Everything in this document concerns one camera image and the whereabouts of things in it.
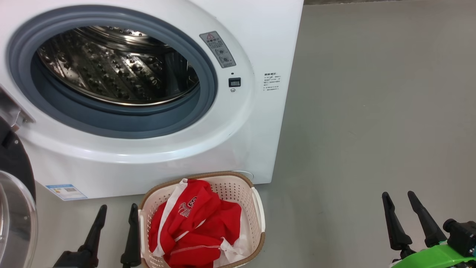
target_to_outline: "plastic basket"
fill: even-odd
[[[239,267],[254,259],[263,248],[266,224],[261,198],[251,181],[244,175],[231,171],[199,174],[190,176],[187,179],[209,182],[212,191],[217,193],[220,199],[237,202],[246,212],[252,254],[248,258],[222,266],[222,268]],[[149,230],[150,223],[157,208],[160,204],[167,201],[174,191],[176,184],[180,181],[181,179],[152,188],[146,193],[139,206],[140,251],[142,264],[145,267],[169,268],[163,258],[153,256],[149,250]]]

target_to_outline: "concrete floor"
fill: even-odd
[[[436,222],[476,220],[476,2],[305,6],[273,182],[258,186],[263,251],[247,267],[387,267],[381,194],[414,244],[413,190]],[[130,204],[38,188],[34,268],[82,244],[102,204],[99,267],[120,267]]]

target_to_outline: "white washing machine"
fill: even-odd
[[[1,1],[3,118],[64,200],[273,175],[302,0]]]

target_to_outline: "clothes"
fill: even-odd
[[[239,204],[220,200],[206,181],[183,179],[152,218],[149,249],[172,268],[213,268],[218,259],[228,264],[249,256],[241,221]]]

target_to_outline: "gray sticker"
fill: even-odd
[[[225,42],[221,39],[216,31],[203,33],[200,38],[207,44],[212,53],[217,58],[222,68],[237,65]]]

